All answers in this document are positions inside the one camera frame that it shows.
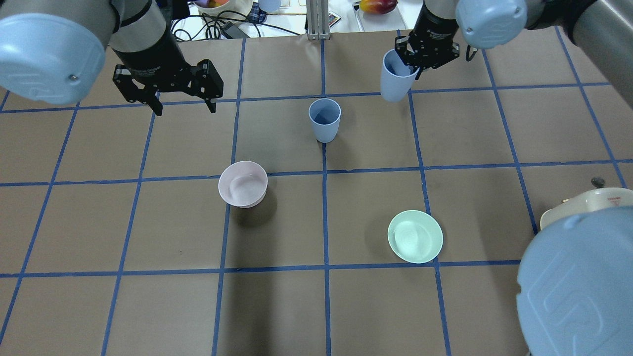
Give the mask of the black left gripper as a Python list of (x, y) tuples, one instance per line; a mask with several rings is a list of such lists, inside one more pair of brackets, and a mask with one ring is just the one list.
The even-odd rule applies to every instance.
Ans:
[(113, 52), (121, 63), (112, 81), (129, 103), (149, 106), (156, 116), (163, 114), (157, 92), (183, 92), (204, 100), (210, 113), (217, 111), (217, 100), (224, 96), (224, 82), (209, 59), (189, 64), (173, 35), (163, 35), (148, 48)]

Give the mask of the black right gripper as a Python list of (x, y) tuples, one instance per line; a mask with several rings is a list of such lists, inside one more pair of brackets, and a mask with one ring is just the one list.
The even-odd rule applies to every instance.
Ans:
[(459, 44), (453, 41), (457, 30), (455, 19), (437, 16), (423, 7), (409, 34), (396, 37), (396, 54), (418, 80), (421, 72), (459, 58)]

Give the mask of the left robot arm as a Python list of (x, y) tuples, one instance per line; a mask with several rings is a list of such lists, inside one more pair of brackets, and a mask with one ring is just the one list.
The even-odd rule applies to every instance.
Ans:
[(182, 92), (214, 113), (224, 94), (219, 73), (208, 59), (189, 64), (171, 30), (189, 15), (185, 0), (3, 0), (1, 86), (32, 101), (77, 103), (110, 48), (121, 61), (112, 82), (129, 103), (160, 116), (157, 94)]

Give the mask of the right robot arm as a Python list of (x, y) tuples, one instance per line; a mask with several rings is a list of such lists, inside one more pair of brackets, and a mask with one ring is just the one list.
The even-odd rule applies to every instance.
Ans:
[(568, 197), (632, 186), (632, 111), (561, 27), (524, 30), (455, 61), (475, 86), (407, 99), (424, 205), (444, 245), (434, 259), (448, 356), (523, 356), (519, 260), (540, 217)]

